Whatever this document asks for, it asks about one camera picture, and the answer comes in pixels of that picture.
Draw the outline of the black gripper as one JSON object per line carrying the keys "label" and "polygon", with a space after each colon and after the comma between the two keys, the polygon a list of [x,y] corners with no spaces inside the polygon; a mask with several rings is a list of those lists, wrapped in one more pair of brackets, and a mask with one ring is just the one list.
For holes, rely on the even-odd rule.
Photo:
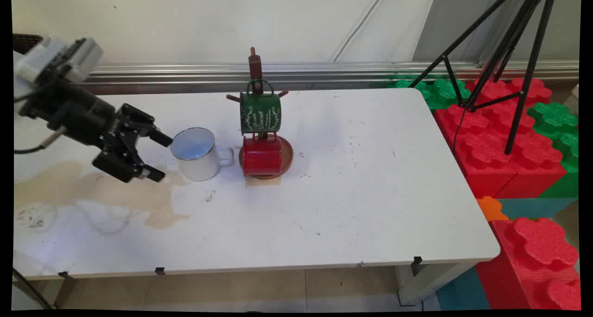
{"label": "black gripper", "polygon": [[150,114],[127,103],[116,109],[112,104],[77,86],[48,83],[21,96],[21,116],[40,118],[54,133],[40,145],[22,149],[30,154],[46,149],[65,135],[85,146],[98,147],[101,152],[92,161],[118,180],[129,183],[134,178],[161,182],[166,174],[144,163],[136,150],[140,137],[148,137],[168,147],[172,138],[162,133]]}

